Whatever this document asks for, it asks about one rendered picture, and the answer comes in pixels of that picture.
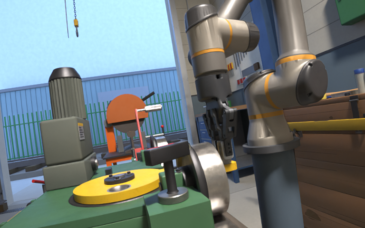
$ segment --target sky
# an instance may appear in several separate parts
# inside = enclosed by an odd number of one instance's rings
[[[0,1],[0,90],[47,83],[73,67],[82,78],[175,67],[164,0]]]

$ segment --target ribbed motor housing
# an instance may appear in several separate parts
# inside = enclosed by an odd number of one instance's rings
[[[86,119],[81,77],[74,68],[54,69],[48,83],[53,119],[72,116]]]

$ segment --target concrete floor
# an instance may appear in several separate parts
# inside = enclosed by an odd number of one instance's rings
[[[41,184],[32,183],[32,179],[43,180],[43,176],[14,180],[11,182],[14,203],[9,205],[9,209],[23,208],[31,200],[36,199],[43,194]],[[228,182],[231,194],[228,212],[247,226],[247,228],[262,228],[253,169],[248,168],[241,170],[240,183],[237,184],[233,182],[233,175],[228,174]],[[12,212],[0,215],[0,224],[8,221],[17,213],[18,212]]]

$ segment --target corrugated metal wall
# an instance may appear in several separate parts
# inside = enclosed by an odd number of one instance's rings
[[[102,122],[107,104],[98,103],[99,92],[148,86],[155,96],[148,99],[147,104],[162,103],[163,110],[150,114],[145,120],[142,128],[147,135],[161,132],[161,124],[167,132],[185,129],[175,69],[85,78],[82,85],[94,145],[106,143]],[[43,154],[39,122],[52,118],[48,84],[2,90],[0,100],[8,159]]]

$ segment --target white bottle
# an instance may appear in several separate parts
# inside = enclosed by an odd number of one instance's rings
[[[364,72],[363,68],[354,70],[358,94],[365,93]]]

